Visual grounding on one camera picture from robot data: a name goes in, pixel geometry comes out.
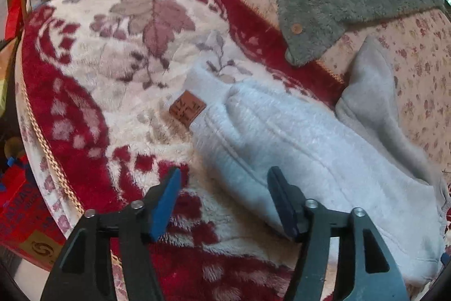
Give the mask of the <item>light grey sweatpants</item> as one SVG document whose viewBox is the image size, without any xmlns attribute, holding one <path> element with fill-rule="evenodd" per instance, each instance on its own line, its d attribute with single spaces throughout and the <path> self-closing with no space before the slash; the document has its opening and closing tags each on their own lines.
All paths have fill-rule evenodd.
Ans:
<svg viewBox="0 0 451 301">
<path fill-rule="evenodd" d="M 251 79 L 225 83 L 204 63 L 187 73 L 183 90 L 202 107 L 189 128 L 209 175 L 273 229 L 282 225 L 266 180 L 278 166 L 326 208 L 365 209 L 408 284 L 436 276 L 450 194 L 402 132 L 391 64 L 377 40 L 365 39 L 334 111 Z"/>
</svg>

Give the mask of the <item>red cardboard box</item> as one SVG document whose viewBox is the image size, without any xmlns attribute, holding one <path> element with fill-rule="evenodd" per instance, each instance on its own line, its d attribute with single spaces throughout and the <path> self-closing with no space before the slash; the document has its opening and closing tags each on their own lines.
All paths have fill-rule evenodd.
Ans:
<svg viewBox="0 0 451 301">
<path fill-rule="evenodd" d="M 49 271 L 65 243 L 28 163 L 1 174 L 1 246 Z"/>
</svg>

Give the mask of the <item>red floral plush blanket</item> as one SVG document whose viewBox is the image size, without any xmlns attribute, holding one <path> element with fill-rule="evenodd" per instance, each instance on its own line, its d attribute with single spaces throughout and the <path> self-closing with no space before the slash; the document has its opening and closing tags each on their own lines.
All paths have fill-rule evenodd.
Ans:
<svg viewBox="0 0 451 301">
<path fill-rule="evenodd" d="M 69 235 L 92 208 L 140 199 L 172 167 L 180 192 L 150 246 L 167 300 L 281 300 L 298 248 L 226 195 L 169 114 L 187 72 L 252 78 L 332 108 L 341 77 L 292 67 L 280 32 L 240 0 L 51 0 L 17 52 L 17 113 L 37 185 Z"/>
</svg>

